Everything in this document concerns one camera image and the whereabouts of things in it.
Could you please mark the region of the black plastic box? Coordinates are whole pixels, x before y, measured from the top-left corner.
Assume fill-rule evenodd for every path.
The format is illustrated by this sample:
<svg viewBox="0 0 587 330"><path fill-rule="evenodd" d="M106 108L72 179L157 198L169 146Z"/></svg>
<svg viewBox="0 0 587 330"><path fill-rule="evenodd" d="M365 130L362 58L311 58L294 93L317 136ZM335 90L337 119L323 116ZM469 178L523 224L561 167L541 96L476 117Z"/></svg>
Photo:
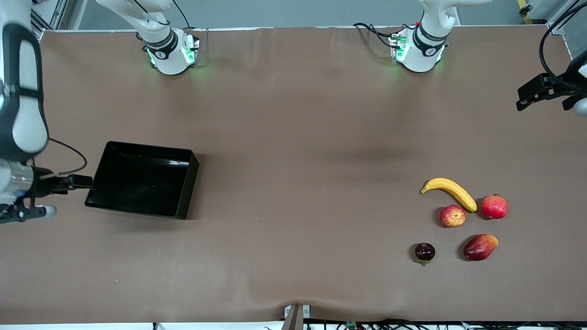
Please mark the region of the black plastic box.
<svg viewBox="0 0 587 330"><path fill-rule="evenodd" d="M184 220L198 171L192 150L109 141L84 204Z"/></svg>

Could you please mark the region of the yellow banana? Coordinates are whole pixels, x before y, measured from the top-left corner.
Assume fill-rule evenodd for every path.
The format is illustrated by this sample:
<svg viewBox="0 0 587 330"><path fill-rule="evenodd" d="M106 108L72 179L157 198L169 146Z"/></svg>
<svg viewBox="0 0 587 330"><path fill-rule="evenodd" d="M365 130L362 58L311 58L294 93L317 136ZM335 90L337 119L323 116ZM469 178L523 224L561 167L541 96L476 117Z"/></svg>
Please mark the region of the yellow banana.
<svg viewBox="0 0 587 330"><path fill-rule="evenodd" d="M477 203L471 194L453 180L444 177L432 178L424 184L420 194L424 195L432 190L442 190L448 193L469 213L476 213L478 210Z"/></svg>

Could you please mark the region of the red yellow apple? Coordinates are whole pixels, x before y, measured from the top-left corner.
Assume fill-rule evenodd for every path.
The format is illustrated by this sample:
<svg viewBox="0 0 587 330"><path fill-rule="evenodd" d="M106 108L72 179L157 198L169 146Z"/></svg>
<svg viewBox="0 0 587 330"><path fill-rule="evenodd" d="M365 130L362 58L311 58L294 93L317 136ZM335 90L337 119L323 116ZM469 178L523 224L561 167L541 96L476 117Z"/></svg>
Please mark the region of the red yellow apple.
<svg viewBox="0 0 587 330"><path fill-rule="evenodd" d="M465 223L467 213L465 210L456 204L444 207L440 212L439 219L447 228L455 228Z"/></svg>

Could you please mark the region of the red pomegranate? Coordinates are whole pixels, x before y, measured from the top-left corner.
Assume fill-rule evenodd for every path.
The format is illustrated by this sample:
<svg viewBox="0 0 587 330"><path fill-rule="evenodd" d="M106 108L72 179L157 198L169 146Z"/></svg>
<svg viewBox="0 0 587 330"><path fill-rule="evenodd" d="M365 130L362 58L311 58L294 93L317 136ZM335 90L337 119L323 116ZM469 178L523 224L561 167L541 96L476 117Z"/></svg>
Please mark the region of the red pomegranate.
<svg viewBox="0 0 587 330"><path fill-rule="evenodd" d="M503 219L508 214L508 202L498 194L487 196L482 201L482 215L487 219Z"/></svg>

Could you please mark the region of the red mango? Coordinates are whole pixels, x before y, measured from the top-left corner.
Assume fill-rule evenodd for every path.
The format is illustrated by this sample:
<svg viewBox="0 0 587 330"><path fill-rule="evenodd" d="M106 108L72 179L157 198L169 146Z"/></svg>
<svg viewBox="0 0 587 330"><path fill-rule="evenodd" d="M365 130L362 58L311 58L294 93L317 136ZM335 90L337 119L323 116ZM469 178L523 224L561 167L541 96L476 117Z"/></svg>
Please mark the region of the red mango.
<svg viewBox="0 0 587 330"><path fill-rule="evenodd" d="M470 261L483 261L499 245L499 240L491 234L479 234L463 247L463 255Z"/></svg>

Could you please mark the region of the dark purple mangosteen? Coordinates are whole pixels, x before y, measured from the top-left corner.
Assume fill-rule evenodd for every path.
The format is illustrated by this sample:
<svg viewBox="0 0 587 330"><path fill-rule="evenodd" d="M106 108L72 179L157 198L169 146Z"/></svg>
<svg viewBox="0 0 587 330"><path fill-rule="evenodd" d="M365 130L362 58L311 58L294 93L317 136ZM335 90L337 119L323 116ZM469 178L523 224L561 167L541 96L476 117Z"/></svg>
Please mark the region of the dark purple mangosteen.
<svg viewBox="0 0 587 330"><path fill-rule="evenodd" d="M436 250L431 244L422 242L415 246L414 256L417 263L425 267L426 265L430 264L436 256Z"/></svg>

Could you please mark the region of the brown table cover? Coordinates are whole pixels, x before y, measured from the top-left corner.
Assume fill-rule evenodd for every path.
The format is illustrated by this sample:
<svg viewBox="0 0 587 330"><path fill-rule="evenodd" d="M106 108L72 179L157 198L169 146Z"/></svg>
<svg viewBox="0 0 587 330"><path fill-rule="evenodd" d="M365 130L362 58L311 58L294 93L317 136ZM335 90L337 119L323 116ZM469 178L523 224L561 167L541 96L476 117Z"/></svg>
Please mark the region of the brown table cover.
<svg viewBox="0 0 587 330"><path fill-rule="evenodd" d="M97 169L105 144L190 149L185 221L49 196L52 219L0 225L0 323L587 321L587 118L517 111L541 26L457 27L414 74L354 28L199 33L199 65L153 70L132 32L46 32L53 138ZM444 177L469 213L424 184ZM482 201L508 202L503 219ZM467 213L447 228L449 205ZM499 245L483 261L463 247ZM425 267L414 248L436 256Z"/></svg>

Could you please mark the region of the aluminium frame profile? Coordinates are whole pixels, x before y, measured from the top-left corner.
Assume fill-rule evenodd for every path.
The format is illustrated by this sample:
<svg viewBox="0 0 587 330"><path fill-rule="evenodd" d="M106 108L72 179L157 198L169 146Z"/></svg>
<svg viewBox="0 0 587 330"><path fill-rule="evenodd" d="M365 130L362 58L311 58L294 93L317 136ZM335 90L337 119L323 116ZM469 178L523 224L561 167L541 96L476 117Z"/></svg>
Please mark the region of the aluminium frame profile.
<svg viewBox="0 0 587 330"><path fill-rule="evenodd" d="M32 0L31 21L38 31L77 30L88 0Z"/></svg>
<svg viewBox="0 0 587 330"><path fill-rule="evenodd" d="M519 0L519 14L526 22L543 23L553 27L552 35L564 35L564 25L570 20L567 17L555 24L564 13L575 8L587 0Z"/></svg>

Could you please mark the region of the grey table clamp bracket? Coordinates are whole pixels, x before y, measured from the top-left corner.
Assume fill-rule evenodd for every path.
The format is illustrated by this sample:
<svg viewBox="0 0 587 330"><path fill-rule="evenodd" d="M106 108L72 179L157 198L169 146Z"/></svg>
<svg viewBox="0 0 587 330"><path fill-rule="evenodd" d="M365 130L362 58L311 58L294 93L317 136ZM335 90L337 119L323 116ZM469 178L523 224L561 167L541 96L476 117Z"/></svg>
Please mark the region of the grey table clamp bracket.
<svg viewBox="0 0 587 330"><path fill-rule="evenodd" d="M308 304L291 304L284 309L285 320L281 330L311 330L307 320L311 308Z"/></svg>

